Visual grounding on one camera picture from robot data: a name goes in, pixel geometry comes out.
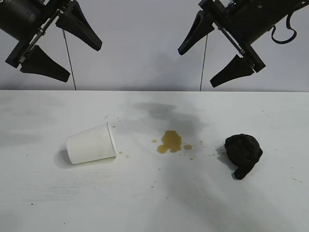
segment cable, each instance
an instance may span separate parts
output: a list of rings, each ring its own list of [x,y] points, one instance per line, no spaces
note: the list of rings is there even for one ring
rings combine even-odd
[[[297,31],[294,30],[294,29],[291,27],[291,17],[292,17],[292,15],[293,15],[294,12],[296,12],[296,11],[298,11],[298,10],[304,8],[305,6],[308,6],[308,5],[309,5],[309,0],[303,1],[303,2],[301,2],[298,6],[296,6],[296,7],[294,8],[294,10],[293,10],[291,13],[288,14],[288,16],[287,16],[287,18],[286,18],[286,28],[289,29],[289,30],[292,30],[292,31],[294,32],[290,39],[284,40],[284,41],[276,40],[276,39],[274,38],[274,34],[275,34],[275,31],[276,31],[276,26],[275,26],[275,25],[273,26],[273,30],[272,30],[272,33],[271,33],[271,38],[272,38],[272,40],[273,40],[275,43],[277,43],[277,44],[287,44],[287,43],[293,41],[293,40],[296,38],[296,36],[297,36]]]
[[[68,46],[68,42],[67,42],[67,37],[66,37],[65,31],[62,30],[62,32],[63,32],[64,40],[65,40],[65,42],[66,42],[67,53],[68,53],[68,57],[69,57],[69,64],[70,64],[71,73],[72,73],[72,78],[73,78],[74,90],[76,90],[75,78],[74,78],[74,73],[73,73],[71,58],[70,58],[70,54],[69,54],[69,46]]]
[[[203,84],[203,75],[204,75],[204,65],[205,65],[205,58],[206,58],[207,39],[208,39],[208,35],[206,35],[206,42],[205,42],[204,60],[203,60],[203,66],[202,66],[202,77],[201,77],[201,84],[199,86],[199,91],[200,92],[202,91],[202,84]]]

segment gray wall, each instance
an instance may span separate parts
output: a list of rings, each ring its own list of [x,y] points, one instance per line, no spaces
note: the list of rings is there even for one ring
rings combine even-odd
[[[67,35],[77,89],[85,90],[187,90],[197,91],[203,73],[202,90],[234,91],[308,91],[309,90],[309,7],[292,17],[298,37],[287,45],[275,44],[270,32],[253,44],[267,67],[251,77],[213,89],[209,80],[237,53],[218,30],[187,54],[177,48],[186,37],[199,0],[79,0],[95,32],[103,40],[99,52]],[[276,37],[291,34],[285,19]],[[68,83],[48,77],[24,74],[4,63],[17,41],[0,31],[0,89],[74,89]],[[39,45],[60,65],[70,71],[66,44],[61,29],[47,31]]]

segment spilled liquid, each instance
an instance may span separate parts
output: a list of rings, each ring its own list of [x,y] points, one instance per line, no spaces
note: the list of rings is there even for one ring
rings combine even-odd
[[[182,138],[176,131],[167,130],[164,136],[161,139],[162,145],[158,146],[157,151],[161,154],[167,153],[170,151],[171,153],[175,153],[182,149]]]
[[[192,145],[187,144],[185,146],[183,146],[185,150],[192,150]]]

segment white table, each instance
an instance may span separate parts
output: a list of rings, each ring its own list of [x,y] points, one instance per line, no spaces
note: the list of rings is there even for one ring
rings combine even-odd
[[[306,232],[308,118],[308,93],[0,91],[0,231]],[[123,154],[69,165],[107,121]],[[193,150],[157,153],[168,129]],[[218,149],[237,133],[264,151],[241,181]]]

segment paper cup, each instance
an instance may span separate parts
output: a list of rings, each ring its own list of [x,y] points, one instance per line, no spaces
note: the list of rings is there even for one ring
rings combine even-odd
[[[108,123],[67,138],[67,150],[72,164],[116,156]]]

